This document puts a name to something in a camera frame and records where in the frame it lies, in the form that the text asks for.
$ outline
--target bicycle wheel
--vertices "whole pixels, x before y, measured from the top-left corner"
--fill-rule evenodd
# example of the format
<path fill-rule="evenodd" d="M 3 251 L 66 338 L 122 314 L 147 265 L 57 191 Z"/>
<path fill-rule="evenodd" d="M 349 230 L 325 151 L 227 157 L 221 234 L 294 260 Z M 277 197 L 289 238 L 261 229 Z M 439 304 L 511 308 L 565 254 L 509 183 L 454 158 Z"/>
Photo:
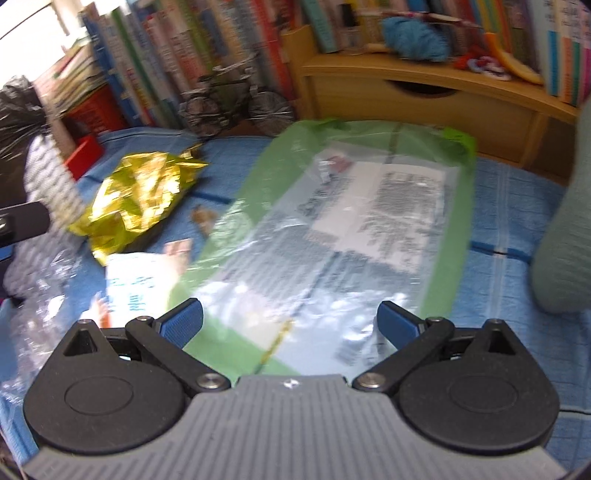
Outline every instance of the bicycle wheel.
<path fill-rule="evenodd" d="M 296 113 L 285 97 L 272 90 L 259 90 L 248 102 L 248 115 L 258 129 L 276 137 L 296 121 Z"/>
<path fill-rule="evenodd" d="M 191 131 L 200 137 L 215 137 L 223 129 L 220 123 L 220 119 L 223 118 L 222 107 L 211 97 L 190 98 L 184 105 L 182 115 Z"/>

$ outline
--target toy bicycle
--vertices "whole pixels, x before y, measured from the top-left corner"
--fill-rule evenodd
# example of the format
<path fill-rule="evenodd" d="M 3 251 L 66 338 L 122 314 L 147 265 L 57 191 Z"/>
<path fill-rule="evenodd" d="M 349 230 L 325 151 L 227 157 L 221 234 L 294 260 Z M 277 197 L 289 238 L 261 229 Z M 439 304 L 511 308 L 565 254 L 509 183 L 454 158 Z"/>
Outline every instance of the toy bicycle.
<path fill-rule="evenodd" d="M 185 101 L 179 113 L 190 130 L 208 140 L 223 129 L 234 127 L 240 119 L 248 118 L 262 133 L 276 137 L 296 120 L 296 113 L 285 97 L 253 81 L 255 70 L 250 64 L 255 57 L 256 54 L 251 54 L 228 67 L 214 67 L 212 75 L 199 79 L 198 89 L 183 93 Z M 237 80 L 216 81 L 217 77 L 234 70 L 239 72 Z M 247 87 L 228 111 L 222 107 L 219 94 L 219 88 L 227 85 Z"/>

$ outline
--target green plastic bag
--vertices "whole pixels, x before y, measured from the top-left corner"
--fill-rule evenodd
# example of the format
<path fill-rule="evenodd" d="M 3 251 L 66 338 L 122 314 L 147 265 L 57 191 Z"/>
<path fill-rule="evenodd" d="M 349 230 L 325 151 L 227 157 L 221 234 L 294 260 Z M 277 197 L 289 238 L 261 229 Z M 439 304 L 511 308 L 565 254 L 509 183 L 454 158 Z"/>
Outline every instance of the green plastic bag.
<path fill-rule="evenodd" d="M 294 124 L 263 152 L 173 290 L 171 306 L 189 296 L 204 305 L 185 350 L 232 381 L 370 368 L 393 351 L 374 325 L 381 300 L 421 317 L 450 313 L 475 161 L 473 139 L 451 130 Z"/>

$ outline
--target metal screw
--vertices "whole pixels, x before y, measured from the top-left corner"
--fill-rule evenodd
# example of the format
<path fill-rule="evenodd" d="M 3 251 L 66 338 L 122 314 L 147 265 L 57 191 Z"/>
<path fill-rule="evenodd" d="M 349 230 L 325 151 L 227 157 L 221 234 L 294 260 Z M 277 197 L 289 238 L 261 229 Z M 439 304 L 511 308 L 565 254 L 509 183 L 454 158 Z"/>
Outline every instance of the metal screw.
<path fill-rule="evenodd" d="M 357 379 L 357 382 L 359 382 L 359 385 L 365 388 L 379 388 L 386 383 L 386 377 L 382 374 L 368 372 L 361 375 Z"/>
<path fill-rule="evenodd" d="M 220 388 L 225 382 L 225 379 L 220 374 L 203 374 L 197 379 L 197 385 L 208 390 L 215 390 Z"/>

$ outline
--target wooden drawer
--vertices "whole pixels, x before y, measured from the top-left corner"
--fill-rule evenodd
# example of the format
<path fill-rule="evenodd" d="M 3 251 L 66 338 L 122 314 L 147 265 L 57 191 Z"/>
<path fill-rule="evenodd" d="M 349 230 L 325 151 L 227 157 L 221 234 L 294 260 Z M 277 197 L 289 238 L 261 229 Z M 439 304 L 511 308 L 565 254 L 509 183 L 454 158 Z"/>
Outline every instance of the wooden drawer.
<path fill-rule="evenodd" d="M 317 118 L 391 120 L 453 127 L 478 141 L 481 154 L 518 163 L 533 111 L 474 93 L 409 93 L 394 82 L 355 77 L 309 77 Z"/>

